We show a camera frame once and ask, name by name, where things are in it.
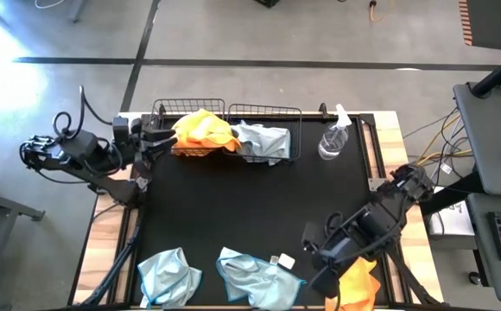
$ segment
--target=table leg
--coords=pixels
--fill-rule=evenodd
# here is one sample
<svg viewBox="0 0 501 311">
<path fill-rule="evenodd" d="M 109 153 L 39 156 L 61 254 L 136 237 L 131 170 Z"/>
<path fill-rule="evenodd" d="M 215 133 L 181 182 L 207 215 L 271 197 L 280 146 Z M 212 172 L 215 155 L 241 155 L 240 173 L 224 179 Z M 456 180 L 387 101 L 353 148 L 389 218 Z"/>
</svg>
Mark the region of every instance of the table leg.
<svg viewBox="0 0 501 311">
<path fill-rule="evenodd" d="M 79 21 L 79 15 L 81 14 L 81 10 L 84 9 L 84 5 L 86 5 L 87 0 L 73 0 L 72 7 L 70 7 L 69 18 L 72 22 Z"/>
<path fill-rule="evenodd" d="M 43 219 L 43 215 L 45 215 L 45 212 L 38 211 L 32 207 L 25 206 L 20 203 L 16 203 L 12 200 L 8 200 L 5 198 L 0 197 L 0 208 L 6 208 L 11 211 L 17 211 L 18 213 L 22 215 L 26 215 L 32 218 L 32 220 L 35 221 L 40 221 Z"/>
<path fill-rule="evenodd" d="M 443 208 L 465 200 L 470 193 L 482 194 L 484 192 L 479 172 L 474 170 L 468 176 L 434 194 L 431 200 L 420 203 L 422 215 L 427 217 L 432 213 L 437 213 Z"/>
</svg>

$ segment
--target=floor stripe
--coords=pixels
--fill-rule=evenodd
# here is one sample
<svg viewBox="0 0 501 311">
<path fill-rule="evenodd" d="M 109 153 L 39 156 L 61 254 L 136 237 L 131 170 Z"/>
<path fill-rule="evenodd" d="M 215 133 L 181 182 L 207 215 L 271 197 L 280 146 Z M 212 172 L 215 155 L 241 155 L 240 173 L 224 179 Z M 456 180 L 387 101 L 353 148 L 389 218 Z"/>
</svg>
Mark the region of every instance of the floor stripe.
<svg viewBox="0 0 501 311">
<path fill-rule="evenodd" d="M 332 68 L 332 69 L 417 69 L 426 71 L 492 71 L 498 65 L 483 64 L 418 64 L 349 61 L 300 60 L 143 60 L 144 66 L 165 67 L 274 67 L 274 68 Z"/>
<path fill-rule="evenodd" d="M 139 43 L 139 49 L 137 50 L 136 62 L 131 69 L 130 79 L 128 80 L 126 92 L 124 93 L 124 98 L 122 99 L 120 112 L 127 112 L 130 110 L 131 100 L 133 99 L 133 94 L 136 91 L 136 84 L 137 80 L 139 79 L 139 73 L 141 72 L 142 61 L 145 57 L 145 52 L 147 52 L 150 34 L 153 31 L 156 12 L 158 11 L 158 6 L 160 5 L 160 3 L 161 0 L 153 0 L 153 3 L 150 6 L 149 15 L 147 16 L 147 22 L 145 23 L 145 30 L 143 31 L 143 36 L 141 38 L 141 42 Z"/>
<path fill-rule="evenodd" d="M 133 65 L 135 59 L 92 57 L 17 57 L 12 60 L 22 64 L 68 64 L 68 65 Z"/>
</svg>

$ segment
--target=concrete floor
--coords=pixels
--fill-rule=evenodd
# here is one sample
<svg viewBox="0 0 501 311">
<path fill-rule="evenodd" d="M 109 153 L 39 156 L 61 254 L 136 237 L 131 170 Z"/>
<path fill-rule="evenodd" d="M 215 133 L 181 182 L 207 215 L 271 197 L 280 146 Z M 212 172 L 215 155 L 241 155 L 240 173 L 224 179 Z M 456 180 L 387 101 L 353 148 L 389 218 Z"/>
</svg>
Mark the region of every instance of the concrete floor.
<svg viewBox="0 0 501 311">
<path fill-rule="evenodd" d="M 25 169 L 18 145 L 31 135 L 51 134 L 58 111 L 76 118 L 79 84 L 100 115 L 114 116 L 132 69 L 17 64 L 10 58 L 135 58 L 151 3 L 91 0 L 81 22 L 71 24 L 67 3 L 38 10 L 31 0 L 0 0 L 0 195 L 47 211 L 41 223 L 20 219 L 15 226 L 0 268 L 0 304 L 33 310 L 67 303 L 96 199 L 84 186 L 53 184 Z M 463 43 L 457 0 L 399 0 L 390 15 L 374 24 L 367 20 L 367 1 L 359 0 L 283 0 L 272 10 L 251 0 L 162 0 L 145 57 L 498 64 L 501 51 Z M 130 110 L 149 111 L 155 99 L 176 97 L 218 97 L 228 104 L 304 111 L 315 111 L 322 102 L 331 107 L 342 103 L 348 111 L 397 111 L 406 134 L 454 108 L 454 84 L 486 74 L 143 66 Z M 86 128 L 111 134 L 90 117 Z M 419 155 L 439 128 L 407 138 L 409 155 Z M 432 150 L 440 148 L 437 143 Z M 462 174 L 472 167 L 471 159 L 456 164 Z M 50 175 L 68 180 L 60 173 Z M 442 176 L 443 183 L 453 179 Z M 465 274 L 475 269 L 471 253 L 435 251 L 434 260 L 447 302 L 501 309 L 492 289 L 466 283 Z M 451 262 L 461 264 L 451 268 Z"/>
</svg>

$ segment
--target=white tag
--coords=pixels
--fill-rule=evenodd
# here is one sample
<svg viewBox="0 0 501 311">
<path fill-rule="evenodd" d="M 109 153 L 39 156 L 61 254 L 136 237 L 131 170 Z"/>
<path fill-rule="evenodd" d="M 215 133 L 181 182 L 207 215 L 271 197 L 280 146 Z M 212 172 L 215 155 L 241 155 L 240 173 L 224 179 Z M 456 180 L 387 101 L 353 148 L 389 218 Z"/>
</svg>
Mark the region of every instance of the white tag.
<svg viewBox="0 0 501 311">
<path fill-rule="evenodd" d="M 149 305 L 149 299 L 147 299 L 146 295 L 143 295 L 143 299 L 141 300 L 141 304 L 139 304 L 139 308 L 147 308 Z"/>
<path fill-rule="evenodd" d="M 447 174 L 452 173 L 452 168 L 449 167 L 446 163 L 441 164 L 441 170 Z"/>
<path fill-rule="evenodd" d="M 282 254 L 279 257 L 278 263 L 282 265 L 283 267 L 291 270 L 293 268 L 293 265 L 295 264 L 295 260 L 292 257 L 289 257 L 285 254 Z"/>
</svg>

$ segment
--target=wooden table frame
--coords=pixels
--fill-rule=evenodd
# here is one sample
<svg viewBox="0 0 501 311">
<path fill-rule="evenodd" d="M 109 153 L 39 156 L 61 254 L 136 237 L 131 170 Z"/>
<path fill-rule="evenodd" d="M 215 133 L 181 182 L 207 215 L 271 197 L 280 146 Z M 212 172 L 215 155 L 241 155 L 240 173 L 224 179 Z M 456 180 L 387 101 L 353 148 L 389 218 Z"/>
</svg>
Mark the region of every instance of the wooden table frame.
<svg viewBox="0 0 501 311">
<path fill-rule="evenodd" d="M 122 117 L 135 118 L 149 112 L 126 112 L 121 113 Z M 406 150 L 398 119 L 394 111 L 363 111 L 348 112 L 349 114 L 370 114 L 374 118 L 376 133 L 370 132 L 369 126 L 364 126 L 365 147 L 371 168 L 371 176 L 390 176 L 390 172 L 396 170 L 401 165 L 408 162 Z M 303 114 L 319 114 L 317 111 L 303 112 Z M 378 140 L 380 150 L 376 150 L 373 139 Z M 376 153 L 381 154 L 381 159 L 376 159 Z M 377 163 L 382 161 L 384 172 L 379 171 Z M 114 179 L 127 179 L 130 177 L 131 169 L 126 169 L 114 175 Z M 94 209 L 98 213 L 112 204 L 112 199 L 108 195 L 99 196 Z M 119 240 L 125 241 L 128 237 L 121 237 L 121 227 L 128 226 L 127 232 L 132 232 L 135 227 L 137 210 L 125 211 L 122 207 L 117 207 L 99 217 L 88 228 L 87 240 L 82 261 L 77 271 L 77 278 L 74 280 L 73 291 L 69 303 L 79 303 L 85 300 L 101 282 L 109 268 L 112 266 L 115 256 L 121 251 Z M 421 285 L 438 301 L 443 301 L 441 287 L 436 274 L 433 256 L 429 246 L 428 235 L 423 223 L 423 217 L 419 206 L 413 206 L 407 213 L 408 224 L 402 231 L 401 247 L 405 263 L 414 273 Z M 115 290 L 115 301 L 107 300 L 107 295 L 101 303 L 122 302 L 125 297 L 128 284 L 130 260 L 126 262 L 120 275 L 118 276 Z M 393 283 L 393 290 L 396 301 L 404 301 L 405 293 L 400 286 L 399 274 L 395 265 L 390 261 L 390 275 Z"/>
</svg>

